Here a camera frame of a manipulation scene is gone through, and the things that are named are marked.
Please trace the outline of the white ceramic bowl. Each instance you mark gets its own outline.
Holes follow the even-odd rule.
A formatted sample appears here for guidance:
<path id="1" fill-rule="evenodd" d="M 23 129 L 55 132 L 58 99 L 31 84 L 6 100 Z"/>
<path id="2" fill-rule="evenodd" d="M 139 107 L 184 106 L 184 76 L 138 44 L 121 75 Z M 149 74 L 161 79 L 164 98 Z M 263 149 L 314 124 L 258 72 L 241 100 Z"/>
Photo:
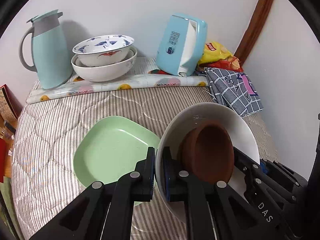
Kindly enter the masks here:
<path id="1" fill-rule="evenodd" d="M 170 212 L 180 221 L 185 222 L 184 204 L 169 202 L 166 199 L 162 157 L 165 146 L 170 147 L 172 159 L 177 158 L 179 145 L 192 129 L 206 120 L 214 120 L 221 124 L 228 132 L 233 146 L 250 157 L 257 164 L 260 163 L 259 150 L 255 137 L 242 117 L 235 111 L 211 102 L 197 103 L 178 113 L 165 129 L 155 160 L 155 176 L 161 198 Z"/>

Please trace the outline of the brown small bowl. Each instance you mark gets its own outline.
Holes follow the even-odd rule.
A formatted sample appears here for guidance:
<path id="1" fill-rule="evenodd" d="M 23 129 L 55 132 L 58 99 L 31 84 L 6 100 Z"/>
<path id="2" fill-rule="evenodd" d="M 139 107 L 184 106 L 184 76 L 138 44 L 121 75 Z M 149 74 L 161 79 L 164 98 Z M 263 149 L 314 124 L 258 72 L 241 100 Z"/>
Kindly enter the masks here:
<path id="1" fill-rule="evenodd" d="M 177 159 L 201 181 L 229 182 L 234 169 L 234 149 L 226 129 L 214 120 L 203 121 L 180 143 Z"/>

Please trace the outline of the green square plate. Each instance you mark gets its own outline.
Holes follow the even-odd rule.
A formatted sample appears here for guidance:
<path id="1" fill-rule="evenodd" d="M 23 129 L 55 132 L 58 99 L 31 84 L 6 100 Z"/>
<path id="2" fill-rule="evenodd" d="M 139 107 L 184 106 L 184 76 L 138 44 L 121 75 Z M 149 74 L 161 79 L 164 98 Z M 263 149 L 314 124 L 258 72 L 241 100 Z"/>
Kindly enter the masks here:
<path id="1" fill-rule="evenodd" d="M 117 181 L 144 160 L 149 147 L 157 148 L 155 133 L 122 116 L 99 120 L 85 135 L 75 151 L 73 168 L 81 185 L 95 181 Z"/>

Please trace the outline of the grey checked cloth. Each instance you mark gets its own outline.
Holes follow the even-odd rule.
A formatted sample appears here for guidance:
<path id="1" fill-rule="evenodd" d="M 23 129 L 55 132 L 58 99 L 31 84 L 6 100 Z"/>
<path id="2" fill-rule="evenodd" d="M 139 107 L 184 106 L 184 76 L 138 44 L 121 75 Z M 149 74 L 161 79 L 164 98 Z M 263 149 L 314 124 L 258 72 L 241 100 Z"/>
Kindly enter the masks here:
<path id="1" fill-rule="evenodd" d="M 206 67 L 209 92 L 215 103 L 224 105 L 245 117 L 262 111 L 263 104 L 253 83 L 244 72 Z"/>

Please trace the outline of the red snack bag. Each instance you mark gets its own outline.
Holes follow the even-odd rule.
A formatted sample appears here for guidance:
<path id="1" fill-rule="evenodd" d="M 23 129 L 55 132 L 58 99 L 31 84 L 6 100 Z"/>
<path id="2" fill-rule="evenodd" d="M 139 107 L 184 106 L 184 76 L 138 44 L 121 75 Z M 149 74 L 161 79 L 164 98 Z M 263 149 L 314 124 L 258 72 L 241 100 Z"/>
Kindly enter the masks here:
<path id="1" fill-rule="evenodd" d="M 200 64 L 200 68 L 220 68 L 224 70 L 230 70 L 234 72 L 243 72 L 243 68 L 240 66 L 239 59 L 234 56 L 229 56 L 226 59 L 220 59 L 216 62 Z"/>

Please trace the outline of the yellow chips bag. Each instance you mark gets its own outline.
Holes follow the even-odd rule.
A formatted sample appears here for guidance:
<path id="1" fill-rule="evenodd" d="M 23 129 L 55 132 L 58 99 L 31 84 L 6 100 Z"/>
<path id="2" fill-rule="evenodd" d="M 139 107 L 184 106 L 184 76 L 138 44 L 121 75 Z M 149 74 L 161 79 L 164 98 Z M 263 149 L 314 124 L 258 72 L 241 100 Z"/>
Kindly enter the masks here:
<path id="1" fill-rule="evenodd" d="M 233 54 L 219 42 L 206 42 L 202 57 L 198 61 L 198 64 L 217 62 L 219 60 L 224 60 L 229 56 L 233 56 Z"/>

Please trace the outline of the patterned brown box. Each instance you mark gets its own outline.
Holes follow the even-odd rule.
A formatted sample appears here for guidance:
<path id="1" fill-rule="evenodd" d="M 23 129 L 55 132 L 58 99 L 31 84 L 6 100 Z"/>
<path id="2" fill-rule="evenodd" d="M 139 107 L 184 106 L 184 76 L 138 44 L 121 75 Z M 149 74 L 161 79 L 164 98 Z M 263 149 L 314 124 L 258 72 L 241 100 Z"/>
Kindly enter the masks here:
<path id="1" fill-rule="evenodd" d="M 12 91 L 7 85 L 2 85 L 0 88 L 1 93 L 1 117 L 5 121 L 18 120 L 22 111 L 22 105 L 16 99 Z"/>

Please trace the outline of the light blue electric kettle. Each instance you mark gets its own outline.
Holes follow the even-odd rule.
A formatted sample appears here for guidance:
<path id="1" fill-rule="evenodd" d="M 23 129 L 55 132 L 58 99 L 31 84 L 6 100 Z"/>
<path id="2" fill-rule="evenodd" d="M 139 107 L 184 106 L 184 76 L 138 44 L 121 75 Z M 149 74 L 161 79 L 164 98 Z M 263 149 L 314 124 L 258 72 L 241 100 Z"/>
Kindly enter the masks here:
<path id="1" fill-rule="evenodd" d="M 207 28 L 199 18 L 171 15 L 157 50 L 157 67 L 171 75 L 191 76 L 203 55 Z"/>

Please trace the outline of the large white bowl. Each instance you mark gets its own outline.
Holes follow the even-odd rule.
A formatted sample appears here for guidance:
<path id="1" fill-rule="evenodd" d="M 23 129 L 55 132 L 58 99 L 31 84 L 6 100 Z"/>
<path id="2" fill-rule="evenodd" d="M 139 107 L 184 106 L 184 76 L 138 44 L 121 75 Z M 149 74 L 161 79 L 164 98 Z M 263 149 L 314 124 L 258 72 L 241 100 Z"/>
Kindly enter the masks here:
<path id="1" fill-rule="evenodd" d="M 133 67 L 136 57 L 137 50 L 131 46 L 126 57 L 118 63 L 100 67 L 85 67 L 76 55 L 72 57 L 71 63 L 75 73 L 82 79 L 90 82 L 105 82 L 115 80 L 128 73 Z"/>

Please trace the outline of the fruit print rolled mat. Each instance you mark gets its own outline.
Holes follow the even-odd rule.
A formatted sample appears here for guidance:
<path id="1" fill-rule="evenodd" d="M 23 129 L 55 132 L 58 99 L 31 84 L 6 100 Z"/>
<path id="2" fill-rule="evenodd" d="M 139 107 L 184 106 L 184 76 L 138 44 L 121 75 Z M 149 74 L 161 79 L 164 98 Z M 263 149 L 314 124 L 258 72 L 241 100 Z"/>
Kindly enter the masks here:
<path id="1" fill-rule="evenodd" d="M 204 76 L 179 77 L 164 74 L 124 75 L 116 80 L 90 82 L 87 80 L 65 83 L 57 88 L 45 90 L 37 86 L 27 98 L 28 104 L 65 98 L 69 96 L 109 92 L 115 90 L 161 88 L 161 87 L 207 87 Z"/>

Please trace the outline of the light blue thermos jug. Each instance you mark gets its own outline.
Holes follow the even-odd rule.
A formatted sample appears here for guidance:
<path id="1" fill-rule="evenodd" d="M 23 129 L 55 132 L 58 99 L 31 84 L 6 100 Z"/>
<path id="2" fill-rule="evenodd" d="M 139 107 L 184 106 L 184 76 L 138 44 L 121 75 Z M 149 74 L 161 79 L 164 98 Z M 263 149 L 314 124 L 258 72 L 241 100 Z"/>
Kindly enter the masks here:
<path id="1" fill-rule="evenodd" d="M 67 42 L 60 25 L 63 15 L 57 9 L 29 20 L 32 26 L 23 35 L 18 54 L 25 69 L 36 72 L 43 89 L 54 89 L 64 84 L 72 75 L 73 67 Z M 31 35 L 31 57 L 33 65 L 26 63 L 23 43 Z"/>

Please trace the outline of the blue patterned white bowl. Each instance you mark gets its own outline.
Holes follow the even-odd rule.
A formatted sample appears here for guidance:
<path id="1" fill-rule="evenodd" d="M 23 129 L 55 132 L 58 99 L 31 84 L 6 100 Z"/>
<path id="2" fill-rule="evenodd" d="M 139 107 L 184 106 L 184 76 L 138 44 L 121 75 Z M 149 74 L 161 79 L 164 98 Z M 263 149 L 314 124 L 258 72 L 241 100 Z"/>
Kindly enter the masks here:
<path id="1" fill-rule="evenodd" d="M 122 61 L 134 42 L 127 35 L 100 35 L 78 43 L 72 52 L 85 66 L 100 67 Z"/>

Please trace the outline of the brown wooden door frame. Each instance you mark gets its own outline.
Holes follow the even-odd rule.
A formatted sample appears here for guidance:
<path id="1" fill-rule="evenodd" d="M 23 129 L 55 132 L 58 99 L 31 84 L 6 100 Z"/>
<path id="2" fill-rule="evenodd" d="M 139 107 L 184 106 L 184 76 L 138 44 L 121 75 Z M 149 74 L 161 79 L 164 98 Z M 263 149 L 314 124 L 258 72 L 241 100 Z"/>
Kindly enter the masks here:
<path id="1" fill-rule="evenodd" d="M 235 57 L 240 60 L 240 66 L 244 65 L 250 55 L 270 13 L 273 0 L 258 0 L 253 11 L 249 25 L 235 51 Z"/>

